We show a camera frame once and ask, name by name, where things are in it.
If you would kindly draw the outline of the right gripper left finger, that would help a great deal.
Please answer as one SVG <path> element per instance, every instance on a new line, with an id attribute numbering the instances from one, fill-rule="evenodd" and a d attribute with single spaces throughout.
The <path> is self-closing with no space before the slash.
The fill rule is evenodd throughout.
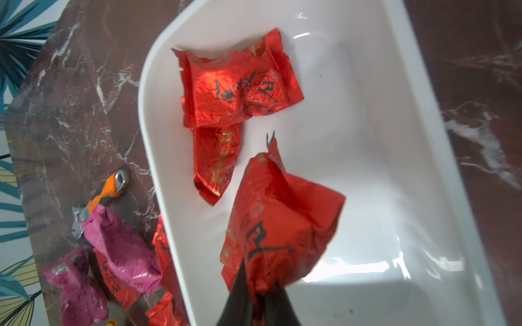
<path id="1" fill-rule="evenodd" d="M 252 326 L 253 303 L 242 262 L 217 326 Z"/>

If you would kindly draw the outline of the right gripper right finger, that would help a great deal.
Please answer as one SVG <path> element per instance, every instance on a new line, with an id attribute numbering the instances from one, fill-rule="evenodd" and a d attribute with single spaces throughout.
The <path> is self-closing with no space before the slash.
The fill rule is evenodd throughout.
<path id="1" fill-rule="evenodd" d="M 286 290 L 279 284 L 265 296 L 265 322 L 267 326 L 301 326 Z"/>

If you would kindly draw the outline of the wide red tea bag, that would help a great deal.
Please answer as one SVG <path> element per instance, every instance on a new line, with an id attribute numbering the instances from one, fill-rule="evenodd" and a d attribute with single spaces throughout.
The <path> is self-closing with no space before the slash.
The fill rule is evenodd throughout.
<path id="1" fill-rule="evenodd" d="M 167 292 L 153 309 L 147 311 L 149 326 L 189 326 L 183 300 Z"/>

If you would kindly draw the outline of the small red tea bag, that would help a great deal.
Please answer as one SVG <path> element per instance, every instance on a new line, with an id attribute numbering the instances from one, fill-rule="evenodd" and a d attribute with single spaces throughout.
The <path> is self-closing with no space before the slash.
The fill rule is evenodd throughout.
<path id="1" fill-rule="evenodd" d="M 105 286 L 115 299 L 122 305 L 122 309 L 129 309 L 141 296 L 136 289 L 119 279 L 108 266 L 107 258 L 97 249 L 93 249 L 97 263 L 100 267 Z"/>

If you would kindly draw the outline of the pink tea bag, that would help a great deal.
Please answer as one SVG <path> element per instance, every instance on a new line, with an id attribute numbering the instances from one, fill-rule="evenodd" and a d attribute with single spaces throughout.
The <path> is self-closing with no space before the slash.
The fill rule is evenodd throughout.
<path id="1" fill-rule="evenodd" d="M 111 271 L 140 293 L 161 288 L 162 275 L 155 252 L 131 225 L 103 205 L 82 222 L 86 240 L 107 259 Z"/>
<path id="2" fill-rule="evenodd" d="M 94 325 L 108 319 L 107 299 L 95 278 L 83 247 L 77 247 L 58 262 L 46 266 L 47 282 L 61 289 L 63 325 Z"/>

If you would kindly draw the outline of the orange handled adjustable wrench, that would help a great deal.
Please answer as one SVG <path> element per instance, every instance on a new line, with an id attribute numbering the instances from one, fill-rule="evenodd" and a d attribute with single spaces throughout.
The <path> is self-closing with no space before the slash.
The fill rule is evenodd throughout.
<path id="1" fill-rule="evenodd" d="M 84 227 L 80 223 L 88 220 L 97 205 L 107 205 L 114 198 L 119 197 L 129 184 L 129 174 L 120 169 L 112 173 L 94 193 L 92 198 L 84 204 L 73 206 L 72 235 L 75 239 L 81 239 Z"/>

